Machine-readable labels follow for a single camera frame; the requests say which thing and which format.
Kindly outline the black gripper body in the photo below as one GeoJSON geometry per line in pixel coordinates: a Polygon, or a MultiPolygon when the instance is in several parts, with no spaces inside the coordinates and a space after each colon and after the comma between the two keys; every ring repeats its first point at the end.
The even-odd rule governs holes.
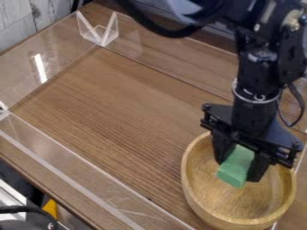
{"type": "Polygon", "coordinates": [[[250,104],[236,100],[232,105],[204,103],[201,110],[202,128],[210,132],[213,129],[229,132],[236,145],[252,150],[253,154],[268,152],[270,165],[293,166],[302,143],[277,121],[273,102],[250,104]]]}

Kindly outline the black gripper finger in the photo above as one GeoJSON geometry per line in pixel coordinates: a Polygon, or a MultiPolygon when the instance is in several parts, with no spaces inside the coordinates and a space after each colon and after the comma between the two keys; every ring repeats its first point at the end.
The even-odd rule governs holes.
{"type": "Polygon", "coordinates": [[[270,165],[272,155],[268,152],[260,151],[253,155],[253,160],[246,173],[246,181],[258,182],[270,165]]]}
{"type": "Polygon", "coordinates": [[[221,164],[234,150],[236,143],[229,132],[213,129],[210,132],[213,156],[217,164],[221,164]]]}

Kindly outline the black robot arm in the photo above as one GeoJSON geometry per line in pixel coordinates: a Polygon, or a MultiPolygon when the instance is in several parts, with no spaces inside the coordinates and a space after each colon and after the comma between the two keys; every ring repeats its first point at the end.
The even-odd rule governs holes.
{"type": "Polygon", "coordinates": [[[268,166],[289,168],[302,149],[280,115],[282,91],[302,76],[305,14],[301,0],[166,0],[193,26],[221,22],[233,29],[238,70],[232,105],[204,104],[201,126],[210,131],[214,159],[224,164],[236,145],[250,149],[245,180],[261,180],[268,166]]]}

